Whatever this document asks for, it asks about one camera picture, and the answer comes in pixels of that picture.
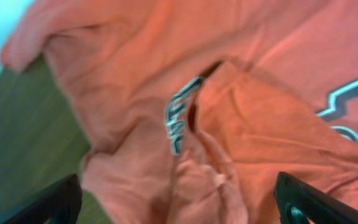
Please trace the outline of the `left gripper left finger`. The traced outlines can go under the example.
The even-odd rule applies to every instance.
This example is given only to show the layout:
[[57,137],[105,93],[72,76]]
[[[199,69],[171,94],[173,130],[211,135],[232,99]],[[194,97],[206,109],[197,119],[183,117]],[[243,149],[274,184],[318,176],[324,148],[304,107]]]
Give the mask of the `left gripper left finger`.
[[82,205],[78,176],[71,174],[14,207],[5,224],[76,223]]

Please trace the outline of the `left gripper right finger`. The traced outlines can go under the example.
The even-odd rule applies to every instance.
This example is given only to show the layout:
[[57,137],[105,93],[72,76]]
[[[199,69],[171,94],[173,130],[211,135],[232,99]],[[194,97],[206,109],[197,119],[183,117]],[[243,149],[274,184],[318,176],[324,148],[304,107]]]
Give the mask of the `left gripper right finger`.
[[358,210],[286,172],[278,173],[273,194],[281,224],[358,224]]

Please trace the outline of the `red printed t-shirt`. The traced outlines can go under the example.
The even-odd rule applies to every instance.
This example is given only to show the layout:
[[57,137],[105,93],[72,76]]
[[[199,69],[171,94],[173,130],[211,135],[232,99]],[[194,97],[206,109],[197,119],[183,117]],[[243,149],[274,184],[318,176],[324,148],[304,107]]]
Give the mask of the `red printed t-shirt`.
[[39,54],[116,223],[278,223],[281,171],[358,209],[358,0],[37,1],[0,61]]

